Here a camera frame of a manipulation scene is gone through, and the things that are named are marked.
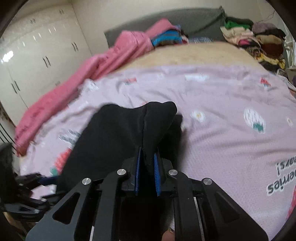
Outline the person's right hand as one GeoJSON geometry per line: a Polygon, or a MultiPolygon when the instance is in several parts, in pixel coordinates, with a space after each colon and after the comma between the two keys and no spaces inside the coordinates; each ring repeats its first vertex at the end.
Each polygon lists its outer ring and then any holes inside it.
{"type": "Polygon", "coordinates": [[[162,241],[175,241],[175,231],[171,228],[165,231],[162,236],[162,241]]]}

